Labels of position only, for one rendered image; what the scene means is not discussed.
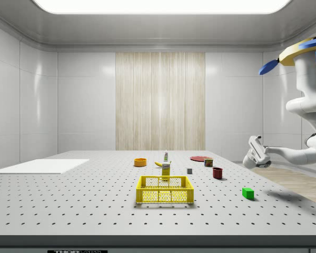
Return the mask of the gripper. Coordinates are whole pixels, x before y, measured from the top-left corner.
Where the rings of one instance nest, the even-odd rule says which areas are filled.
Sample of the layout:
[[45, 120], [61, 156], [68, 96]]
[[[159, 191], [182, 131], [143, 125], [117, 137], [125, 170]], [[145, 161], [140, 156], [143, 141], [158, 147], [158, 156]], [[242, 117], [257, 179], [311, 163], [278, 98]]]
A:
[[260, 139], [260, 135], [253, 135], [249, 138], [248, 157], [256, 164], [270, 164], [270, 157], [266, 154], [266, 148], [261, 144]]

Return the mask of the drone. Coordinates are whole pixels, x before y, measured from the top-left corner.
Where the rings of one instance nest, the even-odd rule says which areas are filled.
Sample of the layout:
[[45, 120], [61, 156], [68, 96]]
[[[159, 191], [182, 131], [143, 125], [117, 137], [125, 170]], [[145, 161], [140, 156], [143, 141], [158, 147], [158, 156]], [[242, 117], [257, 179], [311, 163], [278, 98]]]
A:
[[284, 66], [294, 66], [294, 58], [300, 54], [313, 51], [315, 52], [316, 59], [316, 36], [302, 40], [296, 44], [287, 47], [280, 55], [277, 60], [272, 60], [267, 64], [263, 65], [259, 69], [259, 75], [270, 72], [274, 69], [278, 63]]

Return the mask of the yellow basket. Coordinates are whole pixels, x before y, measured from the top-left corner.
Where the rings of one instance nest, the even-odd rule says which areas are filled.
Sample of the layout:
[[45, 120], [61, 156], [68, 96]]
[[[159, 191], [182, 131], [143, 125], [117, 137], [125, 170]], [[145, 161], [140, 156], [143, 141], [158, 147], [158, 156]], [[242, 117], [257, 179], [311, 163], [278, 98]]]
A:
[[140, 176], [137, 203], [193, 203], [194, 188], [187, 176]]

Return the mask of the white board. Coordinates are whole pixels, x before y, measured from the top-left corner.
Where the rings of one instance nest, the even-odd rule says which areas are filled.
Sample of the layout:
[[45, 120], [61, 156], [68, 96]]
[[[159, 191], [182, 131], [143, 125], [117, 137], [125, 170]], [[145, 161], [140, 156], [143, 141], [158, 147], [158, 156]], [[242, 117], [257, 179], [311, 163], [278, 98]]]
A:
[[0, 174], [62, 174], [89, 159], [36, 159], [0, 169]]

